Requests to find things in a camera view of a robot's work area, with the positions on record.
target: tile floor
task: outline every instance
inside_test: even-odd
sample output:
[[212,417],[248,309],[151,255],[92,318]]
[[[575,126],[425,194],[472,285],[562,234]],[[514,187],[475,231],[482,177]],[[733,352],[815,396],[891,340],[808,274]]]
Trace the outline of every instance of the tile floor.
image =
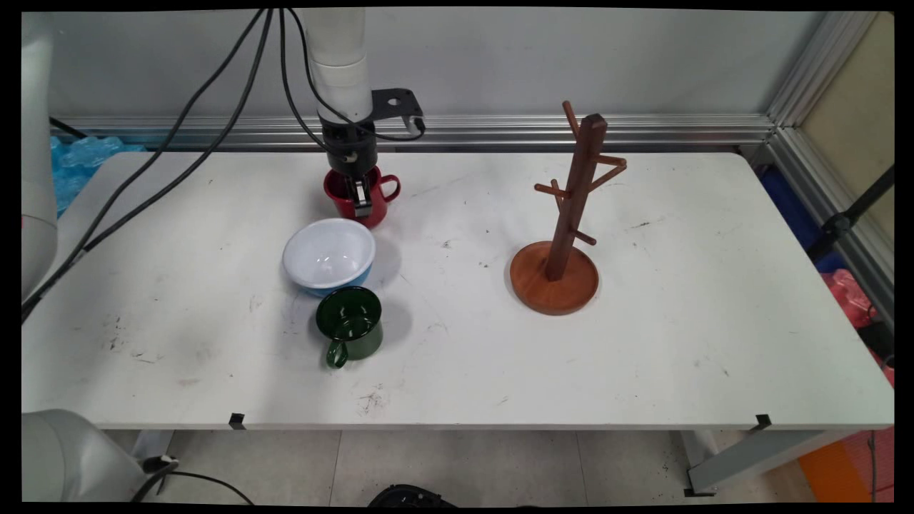
[[[109,431],[123,447],[134,431]],[[739,439],[721,433],[718,444]],[[175,432],[181,470],[229,482],[254,503],[364,507],[408,483],[458,507],[815,501],[796,462],[714,498],[684,498],[686,451],[669,432]],[[239,503],[222,486],[169,477],[151,501]]]

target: orange object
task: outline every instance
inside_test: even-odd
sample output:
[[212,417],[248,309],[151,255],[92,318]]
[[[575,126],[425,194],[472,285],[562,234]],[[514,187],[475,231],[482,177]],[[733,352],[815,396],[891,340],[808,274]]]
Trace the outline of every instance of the orange object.
[[843,441],[831,443],[797,461],[820,502],[869,502],[869,491],[851,463]]

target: bowl rim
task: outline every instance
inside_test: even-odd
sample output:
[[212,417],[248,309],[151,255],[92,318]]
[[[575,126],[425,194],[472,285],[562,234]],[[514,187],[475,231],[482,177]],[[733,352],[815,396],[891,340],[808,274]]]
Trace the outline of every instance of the bowl rim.
[[[367,240],[370,243],[369,248],[368,248],[368,258],[366,259],[365,262],[362,263],[362,265],[358,268],[358,270],[355,273],[353,273],[351,276],[346,277],[345,279],[335,280],[333,282],[326,282],[326,283],[312,283],[307,280],[304,280],[301,276],[298,276],[297,274],[295,274],[291,270],[289,270],[289,267],[286,265],[286,255],[288,254],[289,245],[292,243],[292,240],[294,240],[296,237],[298,237],[299,234],[301,234],[302,232],[305,232],[306,230],[313,228],[315,225],[328,225],[328,224],[339,224],[339,225],[348,226],[351,229],[355,229],[356,232],[360,232],[360,233],[366,235]],[[371,263],[374,262],[374,260],[375,260],[375,250],[376,250],[375,236],[374,236],[374,234],[371,233],[371,230],[369,230],[368,228],[365,227],[365,225],[362,225],[361,223],[359,223],[357,221],[349,220],[347,218],[327,218],[325,220],[318,220],[313,223],[309,223],[305,227],[296,231],[291,236],[291,238],[289,238],[289,240],[286,241],[285,248],[282,250],[282,269],[285,270],[286,274],[288,274],[289,277],[292,278],[293,281],[295,281],[298,285],[300,285],[302,287],[308,287],[311,289],[327,289],[330,287],[337,287],[339,285],[343,285],[348,282],[354,281],[362,273],[364,273],[365,270],[367,270],[368,267],[371,266]]]

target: green enamel mug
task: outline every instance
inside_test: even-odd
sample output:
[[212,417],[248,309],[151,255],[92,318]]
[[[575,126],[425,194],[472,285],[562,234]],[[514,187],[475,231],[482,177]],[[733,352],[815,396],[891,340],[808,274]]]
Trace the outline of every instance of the green enamel mug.
[[330,338],[326,359],[331,368],[370,356],[384,338],[381,301],[364,287],[342,287],[328,294],[315,317],[317,328]]

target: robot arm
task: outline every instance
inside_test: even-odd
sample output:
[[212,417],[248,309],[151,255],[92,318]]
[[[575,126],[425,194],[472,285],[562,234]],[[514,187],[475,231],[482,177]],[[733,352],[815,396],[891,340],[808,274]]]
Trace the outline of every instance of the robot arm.
[[22,301],[57,252],[57,201],[48,141],[53,38],[47,13],[22,13]]
[[422,109],[412,91],[368,86],[364,7],[298,9],[307,26],[308,62],[317,95],[330,167],[345,177],[356,216],[371,214],[368,172],[377,164],[376,120],[401,118],[412,134],[423,127]]
[[[368,172],[377,163],[376,120],[399,117],[412,134],[424,130],[412,91],[368,85],[364,7],[296,9],[308,27],[307,59],[319,95],[330,167],[345,178],[357,216],[371,214]],[[57,251],[57,204],[48,148],[48,76],[52,30],[46,13],[22,14],[22,300]]]

